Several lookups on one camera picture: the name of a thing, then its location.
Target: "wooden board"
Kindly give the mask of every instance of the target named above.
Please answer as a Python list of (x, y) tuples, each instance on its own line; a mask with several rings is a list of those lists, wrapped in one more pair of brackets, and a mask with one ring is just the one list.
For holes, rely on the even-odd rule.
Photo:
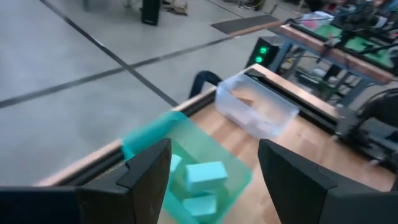
[[(323, 52), (324, 46), (323, 42), (311, 37), (308, 34), (303, 33), (289, 25), (283, 25), (279, 29), (279, 34), (284, 35), (290, 39), (294, 39), (297, 42), (302, 43), (308, 48), (311, 48), (319, 53)], [(388, 84), (393, 81), (394, 77), (391, 73), (375, 66), (370, 63), (365, 62), (353, 55), (347, 54), (342, 50), (331, 49), (328, 51), (327, 56), (336, 60), (340, 63), (347, 64), (351, 69), (356, 70), (368, 77), (378, 81), (382, 84)]]

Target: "wooden tabletop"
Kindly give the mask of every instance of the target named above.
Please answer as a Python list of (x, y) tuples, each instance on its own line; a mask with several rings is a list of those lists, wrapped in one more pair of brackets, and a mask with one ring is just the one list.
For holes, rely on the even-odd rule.
[[(262, 72), (268, 79), (277, 82), (287, 90), (289, 89), (289, 91), (307, 100), (313, 106), (324, 110), (325, 113), (336, 116), (332, 106), (301, 90), (293, 83), (283, 78), (281, 79), (280, 76), (273, 74), (259, 65), (253, 65), (251, 68)], [(194, 105), (198, 100), (212, 94), (214, 90), (212, 88), (186, 101), (174, 108), (174, 110), (180, 111)], [(253, 172), (252, 182), (246, 187), (240, 198), (238, 198), (224, 222), (228, 224), (280, 223), (275, 207), (268, 194), (257, 158), (258, 139), (254, 139), (239, 126), (225, 118), (215, 109), (214, 103), (204, 107), (190, 118), (226, 150), (241, 159)], [(345, 146), (332, 141), (329, 134), (299, 116), (292, 121), (290, 126), (280, 136), (272, 140), (313, 162), (375, 189), (388, 191), (392, 187), (395, 178), (393, 173), (382, 167), (369, 166), (366, 159), (358, 156)], [(119, 150), (120, 145), (120, 140), (112, 142), (110, 145), (92, 153), (76, 164), (41, 181), (37, 185), (54, 185), (72, 173), (78, 172), (85, 166), (98, 161), (98, 159)], [(165, 211), (161, 211), (158, 223), (171, 224), (175, 222)]]
[[(311, 48), (319, 53), (323, 52), (324, 43), (322, 41), (311, 37), (310, 35), (293, 28), (288, 24), (281, 26), (279, 32), (281, 35), (289, 37), (290, 39), (294, 39), (295, 41), (300, 42), (306, 47)], [(364, 60), (361, 60), (353, 55), (347, 54), (342, 50), (331, 49), (328, 51), (327, 56), (333, 60), (336, 60), (337, 62), (348, 64), (351, 69), (367, 75), (379, 83), (388, 84), (394, 79), (394, 76), (391, 73), (368, 62), (365, 62)]]

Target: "clear plastic bin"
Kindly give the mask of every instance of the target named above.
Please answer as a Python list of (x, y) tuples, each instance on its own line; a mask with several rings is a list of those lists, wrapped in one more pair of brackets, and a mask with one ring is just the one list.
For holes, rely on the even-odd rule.
[(215, 105), (257, 139), (277, 137), (299, 113), (297, 106), (245, 74), (218, 85)]

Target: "floor mat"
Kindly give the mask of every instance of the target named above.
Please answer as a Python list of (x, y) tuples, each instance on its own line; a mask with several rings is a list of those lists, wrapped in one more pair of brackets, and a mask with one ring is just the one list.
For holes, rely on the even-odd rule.
[(259, 29), (279, 28), (281, 22), (270, 15), (255, 16), (232, 21), (218, 22), (211, 26), (228, 35), (241, 35)]

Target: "teal plastic bin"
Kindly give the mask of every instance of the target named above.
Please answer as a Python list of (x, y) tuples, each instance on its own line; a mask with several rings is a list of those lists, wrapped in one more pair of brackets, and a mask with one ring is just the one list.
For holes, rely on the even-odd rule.
[(169, 179), (169, 187), (163, 202), (166, 211), (177, 223), (200, 223), (182, 207), (184, 199), (197, 196), (185, 188), (185, 165), (222, 161), (228, 173), (228, 179), (222, 187), (212, 192), (217, 196), (217, 213), (207, 222), (221, 223), (228, 210), (250, 183), (251, 170), (178, 111), (169, 111), (126, 137), (123, 140), (125, 160), (132, 158), (162, 138), (170, 138), (172, 153), (182, 157), (180, 165)]

